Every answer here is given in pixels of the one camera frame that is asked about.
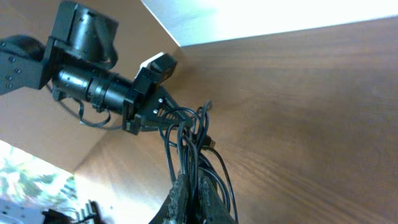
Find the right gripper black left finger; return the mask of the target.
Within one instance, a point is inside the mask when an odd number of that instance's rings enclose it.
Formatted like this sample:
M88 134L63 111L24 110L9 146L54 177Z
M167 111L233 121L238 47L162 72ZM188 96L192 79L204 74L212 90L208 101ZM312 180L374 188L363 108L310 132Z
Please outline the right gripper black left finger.
M149 224L184 224L187 222L187 206L190 200L190 181L187 175L179 175L161 208Z

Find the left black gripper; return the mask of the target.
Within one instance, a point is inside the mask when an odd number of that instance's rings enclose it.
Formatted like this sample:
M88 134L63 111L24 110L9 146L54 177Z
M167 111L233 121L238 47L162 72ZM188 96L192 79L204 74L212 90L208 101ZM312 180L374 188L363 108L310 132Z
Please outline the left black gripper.
M138 135L139 132L166 130L171 124L182 121L193 126L192 118L179 108L168 91L160 86L162 76L149 68L141 68L135 76L123 100L123 131Z

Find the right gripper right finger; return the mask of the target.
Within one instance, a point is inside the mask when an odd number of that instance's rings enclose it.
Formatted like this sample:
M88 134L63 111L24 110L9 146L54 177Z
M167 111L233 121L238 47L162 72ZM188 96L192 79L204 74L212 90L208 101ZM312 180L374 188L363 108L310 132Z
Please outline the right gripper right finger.
M198 204L197 219L200 224L236 224L211 179L203 171L198 173Z

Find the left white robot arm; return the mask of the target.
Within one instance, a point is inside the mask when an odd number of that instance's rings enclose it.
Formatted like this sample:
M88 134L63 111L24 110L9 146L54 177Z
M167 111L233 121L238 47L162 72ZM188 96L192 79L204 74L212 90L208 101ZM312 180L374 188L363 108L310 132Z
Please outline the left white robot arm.
M191 111L162 85L177 66L171 55L152 57L133 80L113 72L117 29L114 19L62 1L46 43L26 35L1 40L1 93L51 84L55 101L71 98L79 105L90 103L99 113L120 114L122 129L131 134L191 126Z

